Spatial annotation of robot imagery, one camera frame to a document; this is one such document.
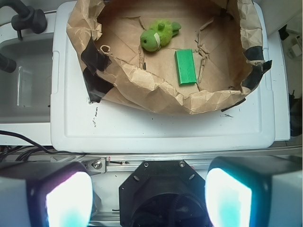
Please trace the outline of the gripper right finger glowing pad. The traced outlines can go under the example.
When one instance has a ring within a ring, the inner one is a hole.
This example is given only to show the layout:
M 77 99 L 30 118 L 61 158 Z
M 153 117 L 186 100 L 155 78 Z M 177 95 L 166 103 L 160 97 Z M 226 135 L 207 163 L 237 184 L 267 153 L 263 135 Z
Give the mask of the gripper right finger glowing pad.
M 205 180 L 205 203 L 214 227 L 301 227 L 303 159 L 216 157 Z

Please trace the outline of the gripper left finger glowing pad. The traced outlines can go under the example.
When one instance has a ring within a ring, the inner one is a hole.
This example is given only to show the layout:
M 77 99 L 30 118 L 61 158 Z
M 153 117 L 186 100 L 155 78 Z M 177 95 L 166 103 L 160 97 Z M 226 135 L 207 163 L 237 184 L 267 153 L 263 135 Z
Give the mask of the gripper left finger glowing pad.
M 93 185 L 80 162 L 3 162 L 2 227 L 87 227 Z

